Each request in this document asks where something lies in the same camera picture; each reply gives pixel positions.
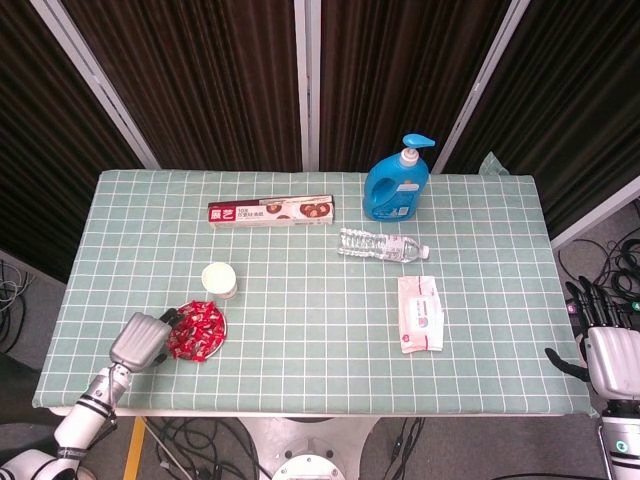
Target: dark fabric curtain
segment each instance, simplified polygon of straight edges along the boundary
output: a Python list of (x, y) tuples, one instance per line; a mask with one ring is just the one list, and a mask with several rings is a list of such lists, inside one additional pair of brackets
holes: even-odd
[(30, 3), (0, 17), (0, 249), (66, 281), (100, 173), (141, 165)]
[(639, 7), (533, 1), (445, 173), (534, 175), (552, 238), (640, 175)]
[(502, 0), (322, 2), (321, 170), (367, 171), (424, 133), (431, 166), (508, 9)]
[(301, 170), (293, 2), (64, 4), (163, 168)]

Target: table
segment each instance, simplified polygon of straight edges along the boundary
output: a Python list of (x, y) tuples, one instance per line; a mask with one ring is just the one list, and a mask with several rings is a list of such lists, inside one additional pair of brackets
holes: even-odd
[[(432, 175), (415, 218), (363, 217), (359, 173), (108, 171), (101, 175), (34, 405), (72, 405), (109, 363), (136, 311), (211, 300), (200, 273), (229, 262), (239, 293), (218, 305), (228, 339), (204, 364), (133, 377), (119, 406), (259, 415), (591, 412), (531, 177)], [(207, 203), (334, 196), (333, 225), (212, 230)], [(431, 247), (407, 265), (336, 253), (341, 227)], [(397, 280), (433, 275), (444, 350), (403, 355)]]

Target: blue pump bottle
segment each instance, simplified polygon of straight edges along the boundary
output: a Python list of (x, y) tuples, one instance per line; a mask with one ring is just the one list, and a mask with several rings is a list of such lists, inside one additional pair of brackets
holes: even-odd
[(364, 182), (362, 208), (367, 217), (379, 222), (411, 218), (429, 179), (429, 167), (416, 148), (433, 147), (436, 142), (415, 133), (405, 135), (402, 142), (407, 148), (380, 160)]

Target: snack box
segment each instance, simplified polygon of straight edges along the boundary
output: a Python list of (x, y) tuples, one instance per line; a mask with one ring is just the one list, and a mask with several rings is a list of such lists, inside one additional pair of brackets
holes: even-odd
[(214, 227), (288, 227), (333, 223), (333, 197), (258, 198), (209, 204), (209, 224)]

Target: bottle cap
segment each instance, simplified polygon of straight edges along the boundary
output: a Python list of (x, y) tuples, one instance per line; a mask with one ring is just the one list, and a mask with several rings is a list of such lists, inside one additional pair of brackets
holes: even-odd
[(415, 148), (405, 148), (400, 152), (400, 163), (405, 167), (413, 167), (417, 162), (420, 155)]
[(212, 263), (202, 271), (202, 285), (220, 298), (231, 298), (238, 291), (236, 272), (223, 262)]

